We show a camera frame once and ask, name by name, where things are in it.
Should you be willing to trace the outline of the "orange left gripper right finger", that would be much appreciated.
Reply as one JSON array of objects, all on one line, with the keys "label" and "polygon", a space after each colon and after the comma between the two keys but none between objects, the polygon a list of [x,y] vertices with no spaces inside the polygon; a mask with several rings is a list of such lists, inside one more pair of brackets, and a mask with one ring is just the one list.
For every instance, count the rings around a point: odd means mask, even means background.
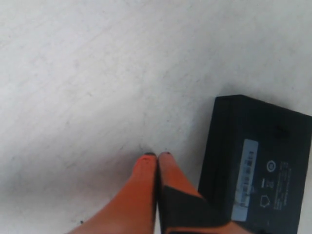
[{"label": "orange left gripper right finger", "polygon": [[158,157],[159,218],[163,234],[246,234],[248,231],[225,218],[197,191],[173,155]]}]

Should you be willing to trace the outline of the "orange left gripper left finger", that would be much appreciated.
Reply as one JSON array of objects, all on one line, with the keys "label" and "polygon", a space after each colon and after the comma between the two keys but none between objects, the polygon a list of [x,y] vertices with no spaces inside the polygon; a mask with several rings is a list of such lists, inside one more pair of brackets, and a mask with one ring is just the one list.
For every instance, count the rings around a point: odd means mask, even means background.
[{"label": "orange left gripper left finger", "polygon": [[142,155],[117,195],[71,234],[152,234],[156,215],[156,155]]}]

